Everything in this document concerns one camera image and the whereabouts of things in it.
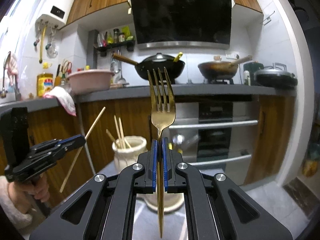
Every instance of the gray countertop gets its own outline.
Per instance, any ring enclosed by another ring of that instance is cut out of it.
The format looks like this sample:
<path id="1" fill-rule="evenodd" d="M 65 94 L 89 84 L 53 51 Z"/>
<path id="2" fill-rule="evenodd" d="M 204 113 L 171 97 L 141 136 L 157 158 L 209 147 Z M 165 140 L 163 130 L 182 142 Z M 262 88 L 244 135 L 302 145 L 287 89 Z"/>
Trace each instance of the gray countertop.
<path id="1" fill-rule="evenodd" d="M 245 86 L 245 85 L 211 85 L 211 84 L 183 84 L 172 85 L 173 93 L 176 96 L 194 95 L 270 95 L 270 96 L 296 96 L 295 90 L 277 90 L 269 87 Z M 75 96 L 79 103 L 101 100 L 122 99 L 122 98 L 143 98 L 149 97 L 148 86 L 128 87 L 93 92 L 90 94 Z M 27 107 L 29 112 L 59 106 L 57 99 L 34 99 L 19 102 L 0 104 L 0 112 L 12 107 Z"/>

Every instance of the black range hood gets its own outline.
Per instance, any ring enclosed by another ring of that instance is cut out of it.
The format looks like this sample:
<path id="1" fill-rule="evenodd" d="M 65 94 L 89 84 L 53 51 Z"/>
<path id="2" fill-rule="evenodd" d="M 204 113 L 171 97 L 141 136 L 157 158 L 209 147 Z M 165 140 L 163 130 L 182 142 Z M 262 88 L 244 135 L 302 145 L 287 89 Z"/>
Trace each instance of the black range hood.
<path id="1" fill-rule="evenodd" d="M 139 48 L 228 49 L 231 0 L 131 0 Z"/>

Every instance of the white towel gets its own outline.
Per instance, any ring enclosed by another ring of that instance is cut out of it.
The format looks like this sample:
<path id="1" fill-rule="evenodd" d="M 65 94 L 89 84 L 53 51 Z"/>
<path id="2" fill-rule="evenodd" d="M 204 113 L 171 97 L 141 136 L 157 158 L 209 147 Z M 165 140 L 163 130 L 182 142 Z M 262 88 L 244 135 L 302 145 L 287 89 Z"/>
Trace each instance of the white towel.
<path id="1" fill-rule="evenodd" d="M 62 87 L 55 87 L 49 92 L 46 92 L 43 95 L 44 98 L 57 98 L 63 108 L 67 111 L 68 114 L 76 116 L 76 106 L 75 103 L 69 95 L 68 92 L 65 91 Z"/>

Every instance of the wall socket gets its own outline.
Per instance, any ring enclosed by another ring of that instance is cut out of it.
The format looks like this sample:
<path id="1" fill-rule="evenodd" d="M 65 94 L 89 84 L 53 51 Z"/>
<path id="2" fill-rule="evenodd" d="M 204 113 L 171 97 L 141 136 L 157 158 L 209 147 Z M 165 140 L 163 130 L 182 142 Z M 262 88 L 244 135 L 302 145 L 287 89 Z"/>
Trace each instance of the wall socket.
<path id="1" fill-rule="evenodd" d="M 239 59 L 239 52 L 233 51 L 226 53 L 226 58 L 227 59 Z"/>

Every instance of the fork head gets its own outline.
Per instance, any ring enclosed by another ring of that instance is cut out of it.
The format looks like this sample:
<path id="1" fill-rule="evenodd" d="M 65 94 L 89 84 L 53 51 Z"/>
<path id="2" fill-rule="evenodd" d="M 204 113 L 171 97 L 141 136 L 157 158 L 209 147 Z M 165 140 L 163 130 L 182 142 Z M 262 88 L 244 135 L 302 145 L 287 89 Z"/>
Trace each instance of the fork head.
<path id="1" fill-rule="evenodd" d="M 162 88 L 162 96 L 159 89 L 158 78 L 156 71 L 153 70 L 153 75 L 156 82 L 157 96 L 155 94 L 154 85 L 152 83 L 151 74 L 148 71 L 149 86 L 150 86 L 150 96 L 151 96 L 151 122 L 158 129 L 158 140 L 161 139 L 162 131 L 170 126 L 176 118 L 176 105 L 174 101 L 174 95 L 172 92 L 172 86 L 168 76 L 167 69 L 164 68 L 165 79 L 167 82 L 167 94 L 164 89 L 163 79 L 158 68 L 158 73 L 160 77 L 160 83 Z"/>

